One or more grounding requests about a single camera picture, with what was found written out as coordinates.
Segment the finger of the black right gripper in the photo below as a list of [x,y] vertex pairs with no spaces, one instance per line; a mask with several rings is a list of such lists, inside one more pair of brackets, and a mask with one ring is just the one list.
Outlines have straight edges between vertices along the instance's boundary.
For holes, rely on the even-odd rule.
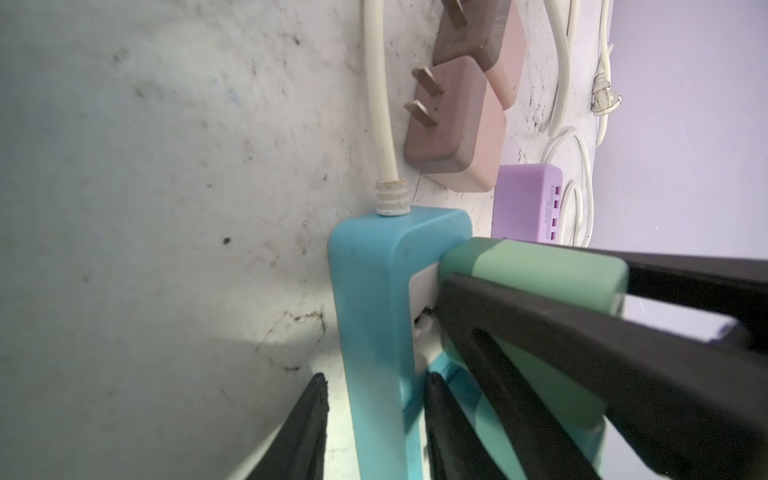
[[767,352],[767,262],[758,259],[601,250],[629,267],[628,292],[729,316],[737,325],[717,344]]
[[502,351],[594,394],[647,467],[672,479],[767,475],[767,361],[481,279],[453,275],[436,315],[535,478],[595,472]]

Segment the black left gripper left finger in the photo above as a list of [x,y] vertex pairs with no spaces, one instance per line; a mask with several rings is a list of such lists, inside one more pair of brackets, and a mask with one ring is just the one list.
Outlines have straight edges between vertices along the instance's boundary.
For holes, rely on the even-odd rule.
[[328,413],[327,381],[317,373],[247,479],[323,479]]

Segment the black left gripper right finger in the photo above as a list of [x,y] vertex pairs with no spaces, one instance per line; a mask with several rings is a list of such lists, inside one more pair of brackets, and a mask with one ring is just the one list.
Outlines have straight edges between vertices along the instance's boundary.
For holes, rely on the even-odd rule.
[[506,479],[438,373],[426,376],[424,411],[432,479]]

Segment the green plug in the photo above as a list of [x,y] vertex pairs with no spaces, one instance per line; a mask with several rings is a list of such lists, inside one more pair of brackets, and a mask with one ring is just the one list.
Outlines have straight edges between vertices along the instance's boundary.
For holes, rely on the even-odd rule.
[[[585,250],[475,237],[442,257],[439,279],[452,274],[619,317],[629,268],[622,260]],[[595,394],[518,347],[505,342],[500,347],[559,421],[587,431],[603,425],[606,406]]]

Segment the blue rectangular power strip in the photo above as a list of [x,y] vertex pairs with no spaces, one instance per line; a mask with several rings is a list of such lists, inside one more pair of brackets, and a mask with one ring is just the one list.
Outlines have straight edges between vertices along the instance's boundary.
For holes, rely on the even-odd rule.
[[415,207],[341,222],[329,245],[359,471],[365,479],[423,475],[424,377],[447,381],[483,446],[510,479],[524,473],[500,421],[453,344],[423,311],[435,305],[439,264],[475,238],[459,209]]

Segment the purple power strip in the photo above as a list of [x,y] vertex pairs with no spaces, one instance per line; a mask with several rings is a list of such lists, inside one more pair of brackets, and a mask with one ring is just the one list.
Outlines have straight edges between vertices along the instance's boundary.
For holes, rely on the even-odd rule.
[[563,174],[550,164],[502,165],[494,189],[491,237],[555,244]]

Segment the pink plug purple strip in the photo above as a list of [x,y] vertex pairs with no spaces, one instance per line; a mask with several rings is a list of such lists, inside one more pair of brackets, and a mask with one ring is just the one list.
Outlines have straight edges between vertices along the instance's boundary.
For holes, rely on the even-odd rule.
[[494,189],[506,116],[485,73],[470,56],[412,71],[414,99],[404,146],[406,162],[459,193]]
[[503,109],[517,100],[528,42],[512,0],[444,0],[432,61],[470,56],[485,73]]

